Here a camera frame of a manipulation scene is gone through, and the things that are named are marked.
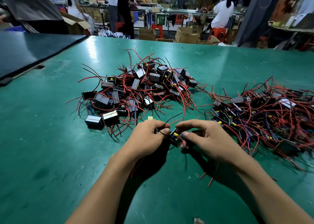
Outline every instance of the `gray shirt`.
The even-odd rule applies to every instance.
[[[51,0],[4,0],[18,21],[63,20]]]

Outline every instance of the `woman in white shirt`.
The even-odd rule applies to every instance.
[[[230,16],[233,13],[233,8],[234,8],[234,5],[233,5],[233,2],[231,0],[221,0],[214,7],[214,13],[217,15],[212,20],[210,25],[207,27],[206,31],[208,31],[209,29],[212,29],[214,27],[225,28],[225,26],[228,23]]]
[[[77,18],[80,18],[82,20],[86,20],[89,24],[90,24],[90,28],[88,29],[88,31],[93,34],[94,30],[95,30],[95,21],[94,19],[88,15],[83,13],[82,9],[79,6],[79,2],[78,0],[67,0],[68,1],[68,13],[70,15],[73,15]]]

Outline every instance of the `person's right hand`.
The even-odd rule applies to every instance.
[[[178,134],[183,133],[186,140],[198,145],[209,157],[218,162],[235,164],[239,159],[248,156],[218,122],[194,119],[180,122],[175,127]],[[188,148],[185,141],[180,147]]]

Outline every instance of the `fingernail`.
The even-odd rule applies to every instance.
[[[183,131],[182,134],[186,138],[189,133],[187,131]]]

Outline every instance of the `person in black clothing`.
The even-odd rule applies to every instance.
[[[136,0],[118,0],[118,11],[120,12],[124,20],[124,25],[122,29],[120,29],[120,31],[128,34],[131,39],[134,39],[134,27],[128,1],[133,1],[134,3],[136,3]]]

